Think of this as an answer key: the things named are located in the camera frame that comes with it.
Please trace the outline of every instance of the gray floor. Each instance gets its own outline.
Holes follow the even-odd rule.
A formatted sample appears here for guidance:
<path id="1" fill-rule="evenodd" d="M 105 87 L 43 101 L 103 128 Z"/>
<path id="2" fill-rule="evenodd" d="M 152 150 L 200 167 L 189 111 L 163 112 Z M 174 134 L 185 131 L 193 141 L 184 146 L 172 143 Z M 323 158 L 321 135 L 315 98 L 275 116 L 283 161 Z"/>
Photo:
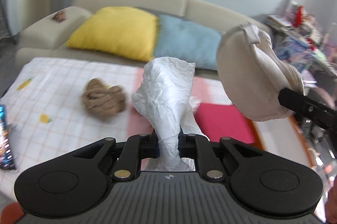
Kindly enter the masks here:
<path id="1" fill-rule="evenodd" d="M 16 78 L 14 73 L 14 57 L 16 45 L 11 38 L 0 40 L 0 97 L 10 87 Z M 13 202 L 0 193 L 0 212 L 9 203 Z"/>

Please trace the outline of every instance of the crumpled tissue paper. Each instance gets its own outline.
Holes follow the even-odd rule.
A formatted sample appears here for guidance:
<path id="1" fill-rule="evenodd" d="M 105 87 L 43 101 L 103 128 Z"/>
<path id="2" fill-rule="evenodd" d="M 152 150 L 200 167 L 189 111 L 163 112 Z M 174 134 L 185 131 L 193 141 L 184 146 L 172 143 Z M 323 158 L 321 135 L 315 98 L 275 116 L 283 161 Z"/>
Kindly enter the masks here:
<path id="1" fill-rule="evenodd" d="M 205 136 L 195 122 L 189 104 L 195 64 L 176 58 L 161 57 L 144 67 L 143 81 L 131 96 L 134 108 L 156 130 L 160 157 L 149 159 L 148 171 L 194 171 L 192 159 L 182 159 L 178 151 L 180 126 L 184 134 Z"/>

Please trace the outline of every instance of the sofa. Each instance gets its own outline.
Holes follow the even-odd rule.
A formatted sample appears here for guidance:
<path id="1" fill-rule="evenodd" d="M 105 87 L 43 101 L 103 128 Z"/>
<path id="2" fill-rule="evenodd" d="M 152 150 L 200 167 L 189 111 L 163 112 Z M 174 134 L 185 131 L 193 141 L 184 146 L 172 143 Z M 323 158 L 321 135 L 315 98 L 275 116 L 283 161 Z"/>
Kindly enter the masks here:
<path id="1" fill-rule="evenodd" d="M 213 28 L 221 33 L 225 33 L 240 23 L 250 21 L 271 33 L 266 25 L 252 18 L 201 0 L 73 0 L 72 6 L 65 8 L 67 19 L 64 22 L 57 23 L 52 20 L 54 14 L 51 14 L 21 32 L 20 49 L 15 62 L 16 68 L 20 70 L 34 57 L 63 57 L 144 66 L 145 63 L 127 60 L 112 54 L 71 49 L 65 46 L 66 40 L 74 30 L 93 13 L 106 6 L 131 6 L 155 15 L 169 14 Z M 217 78 L 215 71 L 197 69 L 196 75 Z"/>

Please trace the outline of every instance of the yellow fruit print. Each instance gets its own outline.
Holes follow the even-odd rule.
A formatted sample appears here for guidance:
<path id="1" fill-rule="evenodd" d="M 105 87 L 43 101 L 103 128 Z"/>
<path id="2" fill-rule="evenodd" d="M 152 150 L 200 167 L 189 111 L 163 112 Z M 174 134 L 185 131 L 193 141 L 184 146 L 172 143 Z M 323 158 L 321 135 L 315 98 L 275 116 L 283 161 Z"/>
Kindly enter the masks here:
<path id="1" fill-rule="evenodd" d="M 33 78 L 29 78 L 28 80 L 26 80 L 26 81 L 24 81 L 23 83 L 21 83 L 21 84 L 17 87 L 16 91 L 19 91 L 19 90 L 25 88 L 28 84 L 30 84 L 30 82 L 32 81 L 32 79 L 33 79 Z"/>
<path id="2" fill-rule="evenodd" d="M 41 114 L 40 115 L 40 122 L 41 123 L 49 123 L 49 122 L 52 122 L 52 119 L 46 114 Z"/>

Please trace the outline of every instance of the sofa backrest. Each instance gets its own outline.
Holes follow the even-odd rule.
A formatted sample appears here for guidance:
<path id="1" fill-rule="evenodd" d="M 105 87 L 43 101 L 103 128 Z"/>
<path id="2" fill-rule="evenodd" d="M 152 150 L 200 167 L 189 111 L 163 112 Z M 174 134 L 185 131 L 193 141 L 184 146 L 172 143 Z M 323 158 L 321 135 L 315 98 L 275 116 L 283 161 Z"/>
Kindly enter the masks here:
<path id="1" fill-rule="evenodd" d="M 145 10 L 183 17 L 187 20 L 213 28 L 221 33 L 250 21 L 271 34 L 265 24 L 225 7 L 201 0 L 73 0 L 74 6 L 80 6 L 96 12 L 106 6 L 132 6 Z"/>

